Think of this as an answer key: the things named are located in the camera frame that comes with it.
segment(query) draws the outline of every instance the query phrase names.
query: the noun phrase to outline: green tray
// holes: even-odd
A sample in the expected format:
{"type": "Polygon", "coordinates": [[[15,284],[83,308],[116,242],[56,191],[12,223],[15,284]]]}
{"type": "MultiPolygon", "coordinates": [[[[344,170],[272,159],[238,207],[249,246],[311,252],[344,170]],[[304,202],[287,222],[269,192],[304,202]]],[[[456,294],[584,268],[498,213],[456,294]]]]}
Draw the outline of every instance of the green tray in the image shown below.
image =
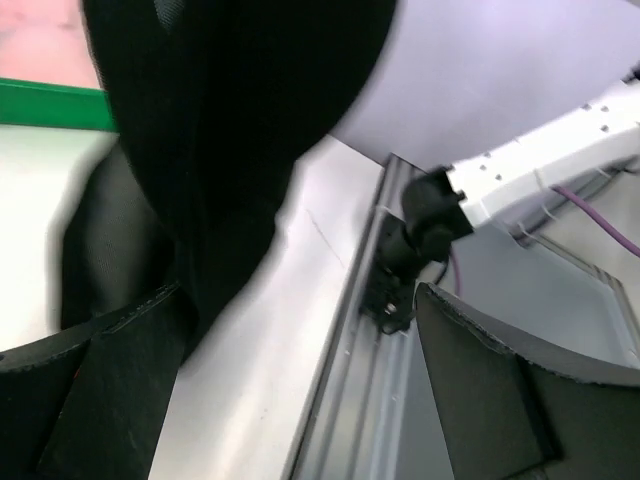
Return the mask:
{"type": "Polygon", "coordinates": [[[0,78],[0,124],[115,131],[101,90],[0,78]]]}

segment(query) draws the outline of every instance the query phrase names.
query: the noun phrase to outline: black cloth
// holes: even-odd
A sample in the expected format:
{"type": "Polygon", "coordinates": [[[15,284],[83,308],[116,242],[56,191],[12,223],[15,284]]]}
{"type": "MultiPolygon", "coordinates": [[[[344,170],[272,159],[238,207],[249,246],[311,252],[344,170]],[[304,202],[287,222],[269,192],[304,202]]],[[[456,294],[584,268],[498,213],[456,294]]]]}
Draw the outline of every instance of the black cloth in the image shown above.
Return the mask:
{"type": "Polygon", "coordinates": [[[174,274],[198,310],[192,351],[269,249],[295,161],[365,85],[395,0],[83,5],[118,148],[133,177],[109,167],[111,152],[88,183],[65,235],[60,324],[122,307],[174,274]],[[126,199],[118,199],[117,185],[106,186],[113,174],[130,188],[126,199]],[[133,193],[135,185],[143,195],[133,193]],[[96,191],[113,199],[91,200],[96,191]],[[117,212],[92,208],[105,204],[117,212]],[[125,233],[134,216],[126,209],[148,220],[146,231],[125,233]],[[121,235],[126,242],[116,239],[121,235]],[[96,242],[109,248],[93,248],[96,242]],[[149,251],[131,255],[138,247],[149,251]],[[91,270],[95,265],[102,273],[91,270]],[[105,280],[109,272],[130,277],[123,285],[105,280]]]}

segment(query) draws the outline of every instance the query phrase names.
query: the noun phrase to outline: purple cable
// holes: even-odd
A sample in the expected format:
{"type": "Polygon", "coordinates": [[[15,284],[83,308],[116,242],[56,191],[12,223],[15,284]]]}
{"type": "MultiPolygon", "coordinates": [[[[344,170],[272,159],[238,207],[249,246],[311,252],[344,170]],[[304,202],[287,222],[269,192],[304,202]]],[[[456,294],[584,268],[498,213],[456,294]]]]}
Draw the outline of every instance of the purple cable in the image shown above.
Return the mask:
{"type": "Polygon", "coordinates": [[[451,266],[453,267],[453,293],[455,293],[456,297],[459,297],[462,294],[462,276],[460,275],[460,264],[458,263],[453,248],[449,252],[449,258],[451,259],[451,266]]]}
{"type": "Polygon", "coordinates": [[[611,238],[613,238],[629,252],[633,253],[636,257],[640,258],[640,247],[638,247],[638,245],[633,243],[627,237],[622,235],[618,230],[616,230],[613,225],[607,222],[602,215],[596,212],[593,207],[585,202],[582,198],[564,187],[553,187],[551,190],[562,195],[584,213],[589,215],[594,222],[596,222],[608,235],[611,236],[611,238]]]}

